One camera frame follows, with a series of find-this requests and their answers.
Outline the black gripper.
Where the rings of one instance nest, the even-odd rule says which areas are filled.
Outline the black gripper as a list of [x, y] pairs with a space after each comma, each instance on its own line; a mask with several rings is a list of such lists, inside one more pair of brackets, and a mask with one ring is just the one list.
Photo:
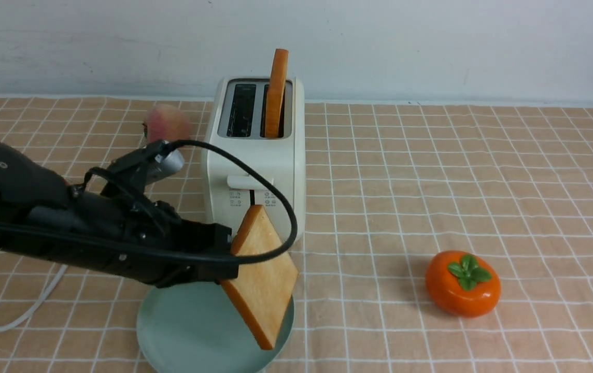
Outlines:
[[132, 211], [124, 225], [123, 238], [146, 248], [148, 255], [126, 253], [120, 262], [120, 275], [155, 288], [197, 282], [236, 279], [239, 265], [197, 264], [157, 255], [157, 251], [171, 253], [218, 254], [230, 256], [232, 230], [220, 224], [184, 220], [166, 203], [159, 202], [159, 210], [172, 218], [160, 232], [144, 212]]

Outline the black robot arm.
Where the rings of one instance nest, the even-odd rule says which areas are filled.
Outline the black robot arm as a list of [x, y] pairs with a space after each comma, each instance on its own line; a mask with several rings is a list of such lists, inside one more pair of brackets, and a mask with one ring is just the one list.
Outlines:
[[[154, 165], [180, 147], [218, 153], [275, 194], [289, 221], [287, 238], [267, 253], [236, 256], [232, 229], [181, 218], [144, 189]], [[93, 167], [80, 184], [0, 142], [0, 251], [132, 279], [155, 288], [237, 278], [240, 268], [275, 261], [296, 241], [294, 208], [276, 187], [220, 147], [202, 141], [154, 141], [108, 168]]]

